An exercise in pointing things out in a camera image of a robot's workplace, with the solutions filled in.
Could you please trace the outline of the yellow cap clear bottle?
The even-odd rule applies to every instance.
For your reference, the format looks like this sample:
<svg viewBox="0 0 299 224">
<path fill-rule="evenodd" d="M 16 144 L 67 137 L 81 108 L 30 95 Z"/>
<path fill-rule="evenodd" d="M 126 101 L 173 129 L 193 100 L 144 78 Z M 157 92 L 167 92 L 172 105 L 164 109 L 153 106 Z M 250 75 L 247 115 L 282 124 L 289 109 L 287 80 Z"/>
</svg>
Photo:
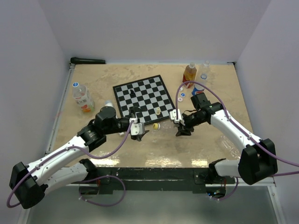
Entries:
<svg viewBox="0 0 299 224">
<path fill-rule="evenodd" d="M 156 133 L 166 133 L 166 134 L 175 134 L 177 132 L 177 128 L 171 122 L 160 122 L 160 129 L 154 130 Z"/>
</svg>

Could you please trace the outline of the pepsi label bottle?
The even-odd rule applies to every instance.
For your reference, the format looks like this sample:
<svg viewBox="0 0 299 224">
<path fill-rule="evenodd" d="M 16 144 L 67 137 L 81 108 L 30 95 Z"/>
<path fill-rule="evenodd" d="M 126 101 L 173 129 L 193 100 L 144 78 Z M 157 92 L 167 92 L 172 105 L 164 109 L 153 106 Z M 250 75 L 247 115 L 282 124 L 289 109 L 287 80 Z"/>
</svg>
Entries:
<svg viewBox="0 0 299 224">
<path fill-rule="evenodd" d="M 207 74 L 206 73 L 202 73 L 202 74 L 198 74 L 195 78 L 195 82 L 200 83 L 204 86 L 206 86 L 206 81 L 207 81 Z M 193 85 L 193 90 L 192 90 L 192 95 L 196 95 L 199 93 L 202 93 L 205 88 L 199 84 L 194 84 Z"/>
</svg>

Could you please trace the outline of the amber drink bottle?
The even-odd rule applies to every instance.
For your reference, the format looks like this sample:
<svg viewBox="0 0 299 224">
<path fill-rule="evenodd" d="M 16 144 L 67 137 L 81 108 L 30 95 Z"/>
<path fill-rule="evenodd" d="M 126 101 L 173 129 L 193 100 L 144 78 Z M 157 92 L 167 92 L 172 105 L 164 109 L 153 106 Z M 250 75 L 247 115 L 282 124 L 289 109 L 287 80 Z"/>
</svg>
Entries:
<svg viewBox="0 0 299 224">
<path fill-rule="evenodd" d="M 187 81 L 194 81 L 196 77 L 197 69 L 195 66 L 195 63 L 190 63 L 189 65 L 186 66 L 185 71 L 183 73 L 183 79 L 182 82 L 187 82 Z"/>
</svg>

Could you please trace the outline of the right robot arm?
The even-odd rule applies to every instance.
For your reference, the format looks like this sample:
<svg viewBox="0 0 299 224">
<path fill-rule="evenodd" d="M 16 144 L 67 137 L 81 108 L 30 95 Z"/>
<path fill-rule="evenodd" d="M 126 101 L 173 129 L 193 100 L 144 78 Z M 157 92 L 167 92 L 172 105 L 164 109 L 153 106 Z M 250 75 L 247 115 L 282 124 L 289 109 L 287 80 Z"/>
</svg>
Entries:
<svg viewBox="0 0 299 224">
<path fill-rule="evenodd" d="M 219 159 L 209 164 L 208 179 L 219 183 L 225 176 L 242 178 L 252 185 L 277 173 L 275 145 L 261 139 L 238 123 L 219 103 L 210 103 L 204 93 L 191 97 L 195 111 L 189 115 L 178 109 L 170 111 L 170 119 L 177 126 L 177 136 L 190 136 L 194 127 L 208 123 L 221 131 L 239 150 L 237 160 Z"/>
</svg>

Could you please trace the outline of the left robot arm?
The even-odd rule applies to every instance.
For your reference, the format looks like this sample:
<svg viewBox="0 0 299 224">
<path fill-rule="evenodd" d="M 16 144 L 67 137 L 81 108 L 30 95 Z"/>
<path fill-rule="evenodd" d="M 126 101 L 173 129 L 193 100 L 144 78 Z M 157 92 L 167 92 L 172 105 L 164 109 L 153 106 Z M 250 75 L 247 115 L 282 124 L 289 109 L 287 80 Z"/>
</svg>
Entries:
<svg viewBox="0 0 299 224">
<path fill-rule="evenodd" d="M 91 162 L 80 162 L 72 168 L 65 168 L 65 165 L 85 154 L 96 159 L 91 152 L 106 142 L 108 134 L 124 132 L 125 136 L 114 151 L 99 159 L 108 158 L 116 153 L 128 136 L 132 140 L 141 141 L 147 131 L 138 114 L 144 111 L 145 109 L 132 106 L 127 116 L 117 118 L 113 107 L 104 106 L 88 125 L 59 149 L 27 165 L 23 162 L 15 164 L 9 182 L 12 191 L 7 199 L 7 207 L 14 208 L 20 205 L 29 209 L 37 205 L 46 193 L 53 189 L 72 182 L 94 182 L 97 172 Z"/>
</svg>

